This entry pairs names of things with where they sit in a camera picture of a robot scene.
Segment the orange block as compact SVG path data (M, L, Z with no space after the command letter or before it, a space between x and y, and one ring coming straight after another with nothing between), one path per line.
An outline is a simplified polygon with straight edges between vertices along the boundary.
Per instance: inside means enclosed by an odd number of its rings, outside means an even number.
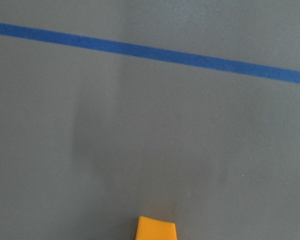
M160 221L140 216L135 240L177 240L176 225L173 222Z

